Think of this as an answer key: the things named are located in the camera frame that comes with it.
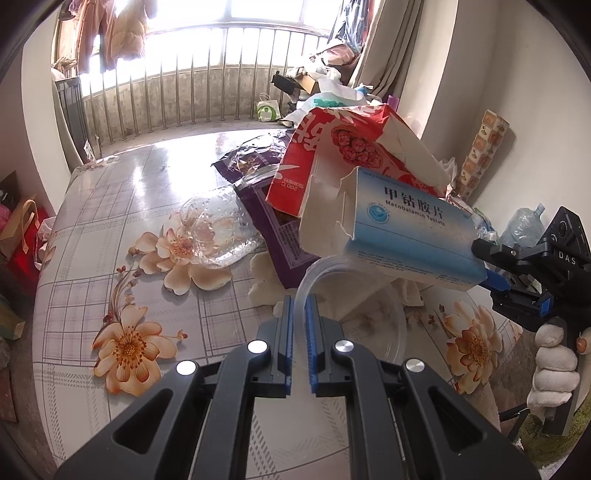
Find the blue gripper pad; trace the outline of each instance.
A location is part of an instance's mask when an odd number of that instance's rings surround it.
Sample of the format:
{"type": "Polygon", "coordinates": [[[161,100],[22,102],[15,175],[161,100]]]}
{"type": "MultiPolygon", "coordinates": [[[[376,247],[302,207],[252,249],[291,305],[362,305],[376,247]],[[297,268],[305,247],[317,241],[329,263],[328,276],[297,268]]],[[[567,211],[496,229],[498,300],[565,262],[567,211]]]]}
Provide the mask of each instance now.
{"type": "Polygon", "coordinates": [[[480,286],[490,291],[509,291],[511,284],[502,275],[486,269],[486,280],[480,286]]]}
{"type": "Polygon", "coordinates": [[[288,367],[290,375],[285,378],[285,387],[287,394],[291,395],[291,372],[293,365],[293,349],[294,349],[294,300],[291,296],[287,296],[283,304],[283,318],[287,317],[287,345],[285,347],[285,363],[288,367]]]}
{"type": "Polygon", "coordinates": [[[312,393],[318,388],[318,350],[316,349],[316,328],[318,323],[318,305],[313,295],[306,299],[306,340],[308,347],[308,376],[312,393]]]}

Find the purple snack bag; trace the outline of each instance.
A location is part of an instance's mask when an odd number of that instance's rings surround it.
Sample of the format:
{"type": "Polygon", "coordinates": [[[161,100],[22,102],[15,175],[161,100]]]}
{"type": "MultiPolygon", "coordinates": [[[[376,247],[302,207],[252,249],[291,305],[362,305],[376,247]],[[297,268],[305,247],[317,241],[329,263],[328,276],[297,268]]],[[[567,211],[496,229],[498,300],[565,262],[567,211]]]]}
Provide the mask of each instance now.
{"type": "Polygon", "coordinates": [[[276,130],[251,138],[213,164],[219,174],[234,183],[261,167],[281,162],[295,130],[276,130]]]}
{"type": "Polygon", "coordinates": [[[256,173],[237,181],[234,189],[267,243],[279,280],[285,288],[297,288],[318,257],[300,247],[300,219],[275,210],[265,201],[277,167],[259,168],[256,173]]]}

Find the white glove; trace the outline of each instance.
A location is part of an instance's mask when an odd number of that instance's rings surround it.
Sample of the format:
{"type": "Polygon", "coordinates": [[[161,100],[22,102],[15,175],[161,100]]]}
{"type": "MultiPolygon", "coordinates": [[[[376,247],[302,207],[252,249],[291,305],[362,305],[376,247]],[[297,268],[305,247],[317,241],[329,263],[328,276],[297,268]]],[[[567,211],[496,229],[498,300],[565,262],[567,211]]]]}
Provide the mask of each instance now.
{"type": "MultiPolygon", "coordinates": [[[[587,329],[577,340],[577,350],[585,356],[591,352],[590,334],[591,329],[587,329]]],[[[527,396],[527,406],[542,420],[545,419],[547,407],[558,407],[566,403],[579,384],[579,374],[575,371],[577,355],[561,345],[563,337],[564,330],[549,323],[542,325],[535,334],[535,344],[539,350],[535,356],[536,369],[531,391],[527,396]]],[[[591,370],[585,370],[587,371],[582,375],[589,377],[591,370]]],[[[583,383],[588,389],[588,378],[583,383]]]]}

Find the red snack bag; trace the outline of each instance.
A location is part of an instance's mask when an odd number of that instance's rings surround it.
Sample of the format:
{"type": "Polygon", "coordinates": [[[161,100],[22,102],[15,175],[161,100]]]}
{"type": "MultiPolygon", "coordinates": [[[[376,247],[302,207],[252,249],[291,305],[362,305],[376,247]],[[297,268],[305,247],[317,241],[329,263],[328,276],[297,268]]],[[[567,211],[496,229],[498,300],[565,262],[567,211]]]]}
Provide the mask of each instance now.
{"type": "Polygon", "coordinates": [[[449,183],[443,167],[388,105],[314,108],[287,146],[267,202],[301,216],[311,175],[339,187],[356,166],[440,197],[449,183]]]}

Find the red gift bag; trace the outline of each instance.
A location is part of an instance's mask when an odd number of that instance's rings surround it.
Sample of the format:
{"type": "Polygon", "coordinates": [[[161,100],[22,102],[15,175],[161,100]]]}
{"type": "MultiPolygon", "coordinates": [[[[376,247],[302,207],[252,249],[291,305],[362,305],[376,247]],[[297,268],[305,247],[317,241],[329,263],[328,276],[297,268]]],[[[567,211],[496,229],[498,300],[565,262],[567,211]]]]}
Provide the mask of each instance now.
{"type": "Polygon", "coordinates": [[[39,270],[35,267],[37,251],[41,247],[41,242],[37,239],[37,231],[41,222],[46,218],[47,212],[44,209],[37,210],[35,201],[27,200],[24,203],[20,221],[21,242],[7,263],[8,269],[20,283],[24,292],[31,297],[37,293],[40,275],[39,270]]]}

